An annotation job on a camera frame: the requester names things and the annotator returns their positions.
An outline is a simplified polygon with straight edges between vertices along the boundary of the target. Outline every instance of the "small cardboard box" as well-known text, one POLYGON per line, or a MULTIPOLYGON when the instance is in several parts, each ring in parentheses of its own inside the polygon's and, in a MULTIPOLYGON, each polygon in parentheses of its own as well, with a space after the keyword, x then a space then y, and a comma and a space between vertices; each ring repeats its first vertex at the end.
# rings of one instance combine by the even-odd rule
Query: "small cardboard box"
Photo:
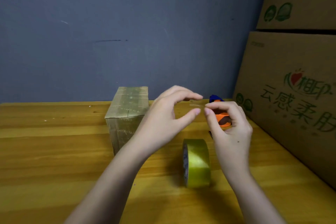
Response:
POLYGON ((336 189, 336 36, 251 32, 234 100, 336 189))
POLYGON ((148 107, 148 87, 118 88, 105 115, 114 155, 131 139, 148 107))
POLYGON ((336 0, 264 0, 257 29, 336 29, 336 0))

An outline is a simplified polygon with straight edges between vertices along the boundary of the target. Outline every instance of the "red heart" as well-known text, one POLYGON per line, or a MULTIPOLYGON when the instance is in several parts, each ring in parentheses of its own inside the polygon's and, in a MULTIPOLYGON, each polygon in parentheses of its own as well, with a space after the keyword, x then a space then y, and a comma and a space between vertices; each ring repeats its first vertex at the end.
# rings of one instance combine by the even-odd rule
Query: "red heart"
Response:
POLYGON ((291 76, 291 82, 293 85, 297 83, 298 80, 302 77, 302 73, 292 74, 291 76))

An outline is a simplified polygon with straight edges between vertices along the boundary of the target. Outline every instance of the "wall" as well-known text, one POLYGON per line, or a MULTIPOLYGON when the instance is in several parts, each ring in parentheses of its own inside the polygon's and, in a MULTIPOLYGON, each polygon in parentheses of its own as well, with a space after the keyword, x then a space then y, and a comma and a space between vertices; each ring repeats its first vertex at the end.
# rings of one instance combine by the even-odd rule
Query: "wall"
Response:
POLYGON ((0 0, 0 102, 229 98, 263 0, 0 0))

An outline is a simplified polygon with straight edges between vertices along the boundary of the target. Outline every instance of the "brand logo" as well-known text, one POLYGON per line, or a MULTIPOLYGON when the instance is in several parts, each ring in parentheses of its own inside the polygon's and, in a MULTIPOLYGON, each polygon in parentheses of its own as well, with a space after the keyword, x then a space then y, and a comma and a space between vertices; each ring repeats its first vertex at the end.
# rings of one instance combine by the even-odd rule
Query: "brand logo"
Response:
POLYGON ((301 69, 286 74, 283 83, 290 86, 295 92, 315 99, 319 99, 325 94, 332 94, 329 83, 309 78, 301 69))

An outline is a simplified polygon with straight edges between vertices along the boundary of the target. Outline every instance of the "orange object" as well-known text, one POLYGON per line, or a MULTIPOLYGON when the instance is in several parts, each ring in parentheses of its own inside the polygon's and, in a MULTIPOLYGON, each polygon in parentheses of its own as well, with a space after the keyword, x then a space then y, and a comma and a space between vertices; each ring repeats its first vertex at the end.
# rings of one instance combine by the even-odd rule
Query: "orange object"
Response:
POLYGON ((220 114, 216 114, 216 118, 220 127, 228 127, 231 125, 231 118, 227 112, 222 112, 220 114))

